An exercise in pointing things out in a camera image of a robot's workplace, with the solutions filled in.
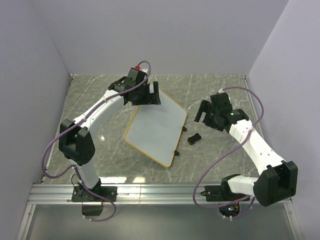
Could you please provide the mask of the yellow framed whiteboard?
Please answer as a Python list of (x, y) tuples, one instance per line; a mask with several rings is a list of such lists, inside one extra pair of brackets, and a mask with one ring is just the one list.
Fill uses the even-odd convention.
[(187, 119), (187, 111), (159, 90), (160, 105), (137, 107), (123, 140), (165, 168), (172, 165)]

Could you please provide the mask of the yellow whiteboard eraser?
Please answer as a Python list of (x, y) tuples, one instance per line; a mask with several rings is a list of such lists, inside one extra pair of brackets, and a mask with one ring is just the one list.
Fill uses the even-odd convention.
[(190, 144), (190, 145), (194, 145), (196, 142), (198, 142), (199, 140), (201, 140), (202, 137), (200, 136), (199, 133), (195, 133), (194, 135), (190, 136), (188, 139), (187, 139), (187, 142)]

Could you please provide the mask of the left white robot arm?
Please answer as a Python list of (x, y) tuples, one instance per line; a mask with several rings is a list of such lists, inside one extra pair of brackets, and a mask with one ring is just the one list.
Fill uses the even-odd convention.
[(133, 106), (160, 105), (159, 83), (149, 83), (147, 73), (132, 67), (126, 76), (111, 83), (104, 95), (85, 113), (73, 120), (64, 119), (60, 124), (58, 149), (77, 169), (83, 195), (89, 201), (101, 196), (101, 180), (91, 162), (96, 148), (93, 136), (101, 125), (127, 103)]

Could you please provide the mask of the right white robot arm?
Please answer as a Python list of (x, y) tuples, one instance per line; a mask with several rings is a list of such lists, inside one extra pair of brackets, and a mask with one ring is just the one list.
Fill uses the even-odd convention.
[(208, 201), (227, 202), (254, 197), (264, 207), (296, 195), (298, 167), (293, 161), (285, 161), (255, 130), (253, 123), (242, 109), (233, 109), (229, 95), (219, 92), (202, 100), (195, 122), (212, 129), (226, 131), (247, 153), (259, 176), (247, 177), (233, 174), (224, 177), (215, 190), (205, 188)]

